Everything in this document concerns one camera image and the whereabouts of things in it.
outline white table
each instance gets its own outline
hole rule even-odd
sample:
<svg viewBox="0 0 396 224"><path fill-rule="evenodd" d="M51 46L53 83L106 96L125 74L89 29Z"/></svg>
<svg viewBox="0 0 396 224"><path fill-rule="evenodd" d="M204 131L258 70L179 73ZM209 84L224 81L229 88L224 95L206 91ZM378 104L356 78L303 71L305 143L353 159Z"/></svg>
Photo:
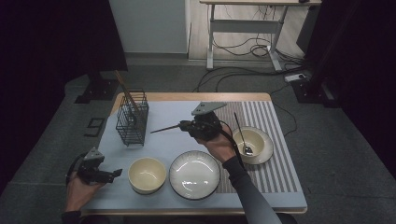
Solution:
<svg viewBox="0 0 396 224"><path fill-rule="evenodd" d="M122 93L118 96L112 114L107 119L99 151L105 155L100 170L112 172L123 169L121 176L112 184L102 187L94 198L82 208L83 215L236 215L243 214L242 205L231 187L228 174L222 168L221 180L216 191L207 198L190 201L178 196L170 185L169 178L163 186L150 195L134 192L128 180L130 164L142 157L162 161L169 170L173 160L189 150L206 151L188 133L180 129L150 133L178 124L181 120L193 119L191 111L201 101L222 101L227 106L216 110L221 120L235 129L233 112L241 125L263 129L275 144L274 156L265 164L247 165L253 183L276 212L304 213L306 200L295 172L289 150L276 117L273 104L266 93L147 93L148 126L143 146L125 146L116 131L117 109Z"/></svg>
<svg viewBox="0 0 396 224"><path fill-rule="evenodd" d="M268 46L268 53L276 71L281 71L276 50L277 41L282 31L286 13L289 7L319 6L321 0L310 0L306 3L299 3L298 0L200 0L200 3L211 6L209 46L207 48L206 68L213 69L213 33L253 33L253 34L274 34L271 46ZM243 5L243 6L282 6L283 12L279 21L245 21L245 20L216 20L216 5Z"/></svg>

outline wire basket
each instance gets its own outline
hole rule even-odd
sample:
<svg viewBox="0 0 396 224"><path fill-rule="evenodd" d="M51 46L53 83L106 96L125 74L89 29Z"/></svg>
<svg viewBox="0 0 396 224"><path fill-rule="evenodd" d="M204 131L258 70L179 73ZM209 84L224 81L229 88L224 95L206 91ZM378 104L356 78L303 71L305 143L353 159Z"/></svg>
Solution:
<svg viewBox="0 0 396 224"><path fill-rule="evenodd" d="M117 114L116 129L123 144L145 144L149 104L143 91L130 91L133 102L123 96Z"/></svg>

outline hand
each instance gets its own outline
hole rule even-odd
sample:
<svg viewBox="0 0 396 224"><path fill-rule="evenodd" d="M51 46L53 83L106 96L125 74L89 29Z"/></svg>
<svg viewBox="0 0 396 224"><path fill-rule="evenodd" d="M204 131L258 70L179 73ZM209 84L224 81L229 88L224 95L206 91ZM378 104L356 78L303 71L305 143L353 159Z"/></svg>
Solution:
<svg viewBox="0 0 396 224"><path fill-rule="evenodd" d="M65 212L79 211L84 204L90 201L93 195L105 183L87 185L73 172L67 185L67 201Z"/></svg>
<svg viewBox="0 0 396 224"><path fill-rule="evenodd" d="M231 130L227 126L222 125L222 130L227 134L229 134L230 136L232 136ZM207 142L197 138L195 138L195 140L198 142L198 144L204 145L209 151L209 153L214 158L221 161L221 163L224 163L225 161L229 160L231 157L235 156L235 152L233 151L233 146L230 140L228 140L222 134L219 134L219 136Z"/></svg>

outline desk leg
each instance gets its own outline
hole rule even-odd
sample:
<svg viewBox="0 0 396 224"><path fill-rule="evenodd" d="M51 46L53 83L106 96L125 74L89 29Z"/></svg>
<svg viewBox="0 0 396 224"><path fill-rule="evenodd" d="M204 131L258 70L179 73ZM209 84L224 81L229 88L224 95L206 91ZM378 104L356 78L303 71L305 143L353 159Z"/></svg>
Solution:
<svg viewBox="0 0 396 224"><path fill-rule="evenodd" d="M288 6L283 7L283 12L282 12L282 15L278 21L274 39L271 41L271 47L268 46L268 48L267 48L268 53L271 57L271 61L274 65L274 68L276 71L282 71L282 67L279 64L278 55L275 52L275 50L276 50L277 41L279 40L279 37L280 37L280 32L282 31L283 23L285 22L285 17L286 17L286 13L288 12L288 8L289 8Z"/></svg>
<svg viewBox="0 0 396 224"><path fill-rule="evenodd" d="M206 54L206 69L213 69L213 28L212 23L215 20L215 5L212 5L210 12L210 23L209 23L209 46L207 47Z"/></svg>

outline gray striped fabric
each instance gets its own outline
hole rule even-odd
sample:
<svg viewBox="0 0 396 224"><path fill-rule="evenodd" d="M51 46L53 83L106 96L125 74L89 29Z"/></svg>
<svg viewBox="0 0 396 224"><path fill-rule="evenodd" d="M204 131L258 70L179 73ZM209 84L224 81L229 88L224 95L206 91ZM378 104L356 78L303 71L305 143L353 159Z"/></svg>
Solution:
<svg viewBox="0 0 396 224"><path fill-rule="evenodd" d="M261 193L297 192L301 191L300 182L295 174L285 138L276 117L274 105L270 101L259 102L225 102L216 110L220 120L235 130L237 124L233 113L236 113L241 126L256 127L268 133L274 142L274 155L264 164L245 164L254 185ZM216 193L235 193L228 180L229 174L220 169L220 183Z"/></svg>

